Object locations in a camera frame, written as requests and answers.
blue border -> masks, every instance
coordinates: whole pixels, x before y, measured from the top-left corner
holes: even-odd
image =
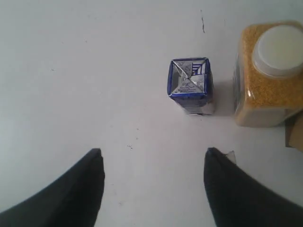
[[[178,94],[171,94],[171,83],[172,83],[172,72],[173,72],[173,64],[174,61],[205,61],[205,75],[204,75],[204,92],[199,93],[178,93]],[[173,59],[169,65],[169,75],[167,81],[167,95],[169,97],[205,97],[207,95],[207,85],[209,83],[209,75],[210,75],[210,63],[208,58],[179,58]]]

small carton box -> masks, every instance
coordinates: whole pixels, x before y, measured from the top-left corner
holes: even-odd
[[[187,114],[214,113],[214,84],[208,58],[170,62],[167,94]]]

white floor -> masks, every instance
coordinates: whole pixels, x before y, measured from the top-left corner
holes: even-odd
[[[97,227],[214,226],[208,147],[303,206],[303,153],[284,129],[238,127],[231,79],[241,30],[295,19],[302,0],[0,0],[0,211],[94,147],[106,186]],[[216,116],[167,97],[169,61],[209,57]]]

brown cardboard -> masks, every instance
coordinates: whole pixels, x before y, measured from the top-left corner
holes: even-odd
[[[295,120],[290,133],[289,145],[303,151],[303,113],[301,113]]]

white jar cap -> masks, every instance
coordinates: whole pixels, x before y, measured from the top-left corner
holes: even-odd
[[[252,61],[258,71],[288,78],[303,70],[303,31],[290,25],[267,30],[258,39]]]

